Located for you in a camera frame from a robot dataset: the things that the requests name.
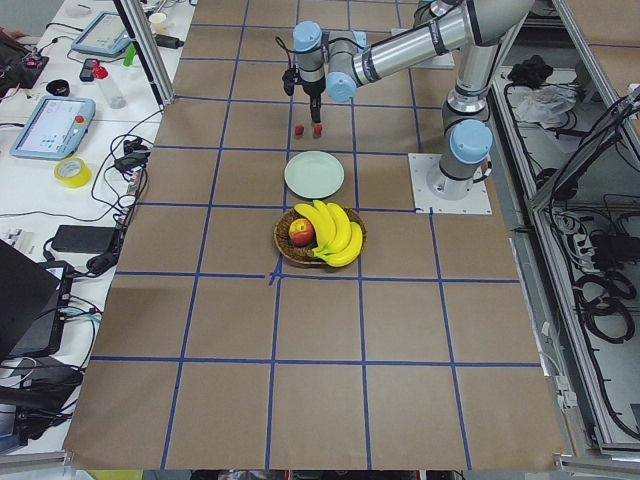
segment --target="red apple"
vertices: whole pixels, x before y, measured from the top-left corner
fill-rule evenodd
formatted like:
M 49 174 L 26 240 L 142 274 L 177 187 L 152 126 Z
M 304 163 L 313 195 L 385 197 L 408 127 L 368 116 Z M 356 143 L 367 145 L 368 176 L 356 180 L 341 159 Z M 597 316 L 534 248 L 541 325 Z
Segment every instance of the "red apple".
M 306 218 L 297 218 L 289 226 L 289 239 L 296 247 L 305 247 L 313 242 L 316 232 Z

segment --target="bunch of bananas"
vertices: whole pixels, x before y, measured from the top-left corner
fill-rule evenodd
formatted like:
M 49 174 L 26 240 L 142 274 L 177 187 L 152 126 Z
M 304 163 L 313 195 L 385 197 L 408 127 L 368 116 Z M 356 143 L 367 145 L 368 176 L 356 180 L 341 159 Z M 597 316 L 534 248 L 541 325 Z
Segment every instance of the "bunch of bananas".
M 340 205 L 314 200 L 313 205 L 298 203 L 293 208 L 309 220 L 316 231 L 315 258 L 332 267 L 344 267 L 358 258 L 362 251 L 362 228 L 349 220 Z

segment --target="fruit basket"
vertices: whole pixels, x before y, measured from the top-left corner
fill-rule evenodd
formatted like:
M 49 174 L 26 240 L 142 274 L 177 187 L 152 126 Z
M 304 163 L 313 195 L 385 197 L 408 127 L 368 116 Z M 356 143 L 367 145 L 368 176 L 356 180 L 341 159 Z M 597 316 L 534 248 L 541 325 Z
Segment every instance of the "fruit basket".
M 349 220 L 356 222 L 362 228 L 362 249 L 367 241 L 367 228 L 364 221 L 360 216 L 350 208 L 345 208 Z M 295 247 L 289 240 L 289 226 L 291 222 L 298 218 L 303 218 L 295 210 L 291 209 L 280 217 L 280 220 L 276 223 L 276 227 L 273 231 L 273 239 L 276 243 L 276 247 L 282 253 L 282 256 L 287 263 L 297 267 L 327 267 L 333 268 L 327 265 L 324 261 L 313 257 L 312 250 L 317 247 L 315 240 L 305 247 Z

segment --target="yellow tape roll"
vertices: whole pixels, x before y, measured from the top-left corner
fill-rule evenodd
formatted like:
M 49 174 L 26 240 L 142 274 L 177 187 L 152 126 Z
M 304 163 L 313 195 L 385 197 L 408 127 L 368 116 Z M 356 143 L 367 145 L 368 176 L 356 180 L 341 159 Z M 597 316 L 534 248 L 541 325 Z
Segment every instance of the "yellow tape roll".
M 91 170 L 78 157 L 69 157 L 56 164 L 53 174 L 65 187 L 78 188 L 91 180 Z

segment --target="bottle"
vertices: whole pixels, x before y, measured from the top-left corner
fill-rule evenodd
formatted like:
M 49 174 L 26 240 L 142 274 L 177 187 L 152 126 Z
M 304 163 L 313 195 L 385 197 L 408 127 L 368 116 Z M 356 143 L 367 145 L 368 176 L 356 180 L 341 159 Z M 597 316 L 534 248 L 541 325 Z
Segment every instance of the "bottle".
M 111 108 L 122 108 L 127 104 L 113 77 L 97 60 L 93 63 L 93 78 L 100 86 L 100 90 Z

